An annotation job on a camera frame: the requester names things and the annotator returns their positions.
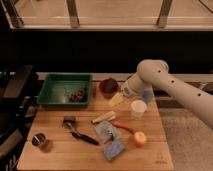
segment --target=green tray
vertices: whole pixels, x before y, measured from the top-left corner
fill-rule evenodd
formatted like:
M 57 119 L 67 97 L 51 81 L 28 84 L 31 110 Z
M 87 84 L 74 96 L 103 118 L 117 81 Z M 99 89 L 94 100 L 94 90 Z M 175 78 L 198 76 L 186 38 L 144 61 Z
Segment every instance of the green tray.
M 86 89 L 83 100 L 71 102 L 70 95 L 81 88 Z M 49 74 L 43 83 L 37 103 L 43 107 L 87 107 L 91 88 L 90 74 Z

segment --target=glass cup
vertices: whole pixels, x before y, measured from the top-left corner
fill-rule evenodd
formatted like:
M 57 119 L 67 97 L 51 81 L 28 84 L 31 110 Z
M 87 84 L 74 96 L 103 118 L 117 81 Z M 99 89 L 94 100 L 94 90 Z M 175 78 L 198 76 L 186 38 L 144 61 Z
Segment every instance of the glass cup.
M 147 110 L 147 104 L 142 100 L 134 100 L 131 103 L 131 117 L 133 119 L 141 119 Z

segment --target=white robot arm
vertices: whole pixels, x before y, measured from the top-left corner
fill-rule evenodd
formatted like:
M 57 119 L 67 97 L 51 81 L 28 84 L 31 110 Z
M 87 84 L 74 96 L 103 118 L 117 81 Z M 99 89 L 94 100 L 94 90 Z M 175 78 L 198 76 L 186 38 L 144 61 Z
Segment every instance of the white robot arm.
M 121 87 L 124 96 L 141 95 L 147 86 L 154 85 L 194 113 L 213 129 L 213 97 L 168 73 L 168 65 L 163 60 L 143 60 L 137 72 Z

